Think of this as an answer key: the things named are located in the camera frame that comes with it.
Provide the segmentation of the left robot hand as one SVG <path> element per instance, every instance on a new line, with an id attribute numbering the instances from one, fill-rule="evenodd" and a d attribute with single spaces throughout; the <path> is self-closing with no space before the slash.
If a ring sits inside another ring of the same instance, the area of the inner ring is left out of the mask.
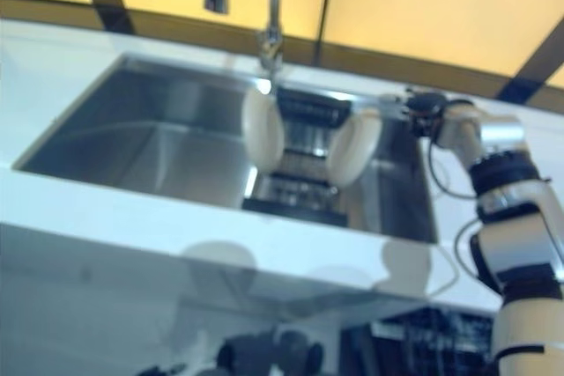
<path id="1" fill-rule="evenodd" d="M 168 368 L 155 365 L 139 372 L 137 376 L 176 376 L 184 372 L 186 368 L 185 364 L 176 364 Z"/>

